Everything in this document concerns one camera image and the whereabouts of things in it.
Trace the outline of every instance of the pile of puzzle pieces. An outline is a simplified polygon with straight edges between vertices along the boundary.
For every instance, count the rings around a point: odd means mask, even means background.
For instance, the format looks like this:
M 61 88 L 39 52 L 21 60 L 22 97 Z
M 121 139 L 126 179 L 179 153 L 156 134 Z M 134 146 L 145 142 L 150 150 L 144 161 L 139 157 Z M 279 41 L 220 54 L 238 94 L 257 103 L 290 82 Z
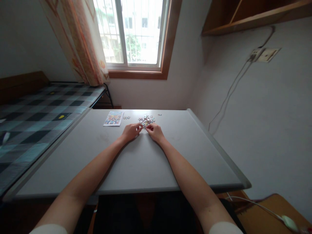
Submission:
M 152 124 L 154 122 L 155 122 L 155 118 L 152 115 L 151 116 L 145 115 L 143 118 L 142 117 L 139 118 L 139 123 L 143 125 L 144 129 L 146 129 L 146 127 L 149 124 Z

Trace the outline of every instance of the checkered bedsheet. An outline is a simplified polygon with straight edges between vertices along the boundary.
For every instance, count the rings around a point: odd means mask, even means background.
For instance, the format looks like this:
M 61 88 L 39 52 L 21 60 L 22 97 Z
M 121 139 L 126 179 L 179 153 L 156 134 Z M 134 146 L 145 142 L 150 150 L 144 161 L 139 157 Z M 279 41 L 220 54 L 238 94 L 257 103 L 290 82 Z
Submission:
M 0 106 L 0 132 L 10 133 L 0 148 L 0 196 L 103 91 L 58 83 Z

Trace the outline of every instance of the hand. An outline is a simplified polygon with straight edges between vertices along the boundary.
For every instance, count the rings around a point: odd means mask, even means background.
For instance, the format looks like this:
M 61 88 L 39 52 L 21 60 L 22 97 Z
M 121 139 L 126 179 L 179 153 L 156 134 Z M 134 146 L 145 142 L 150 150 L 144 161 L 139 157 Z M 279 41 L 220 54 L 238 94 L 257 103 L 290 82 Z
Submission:
M 160 143 L 163 139 L 165 139 L 162 129 L 160 128 L 159 125 L 155 123 L 151 123 L 150 125 L 148 125 L 146 127 L 146 131 L 149 133 L 151 138 L 157 143 Z
M 143 125 L 140 123 L 129 124 L 124 127 L 124 131 L 121 134 L 121 139 L 127 143 L 134 139 L 143 129 Z

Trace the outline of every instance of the finger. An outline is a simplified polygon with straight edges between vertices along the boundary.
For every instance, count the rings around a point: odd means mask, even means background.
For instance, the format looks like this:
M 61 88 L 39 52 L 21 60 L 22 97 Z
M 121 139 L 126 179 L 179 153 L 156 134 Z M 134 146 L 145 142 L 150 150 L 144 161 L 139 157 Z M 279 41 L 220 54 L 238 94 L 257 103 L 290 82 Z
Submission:
M 155 126 L 157 126 L 157 124 L 151 123 L 151 124 L 147 125 L 146 128 L 151 129 L 152 127 L 155 127 Z
M 137 134 L 139 134 L 142 131 L 143 128 L 140 128 L 136 131 Z
M 138 127 L 140 127 L 140 126 L 143 127 L 143 125 L 142 125 L 141 123 L 135 123 L 134 126 L 135 126 L 136 128 L 138 128 Z

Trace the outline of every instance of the orange curtain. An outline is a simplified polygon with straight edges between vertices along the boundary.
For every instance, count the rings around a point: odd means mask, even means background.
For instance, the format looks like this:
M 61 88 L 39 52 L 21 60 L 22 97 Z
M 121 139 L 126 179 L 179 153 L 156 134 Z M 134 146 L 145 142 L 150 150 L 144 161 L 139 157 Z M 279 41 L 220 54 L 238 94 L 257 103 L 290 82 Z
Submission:
M 78 82 L 109 82 L 93 0 L 40 0 Z

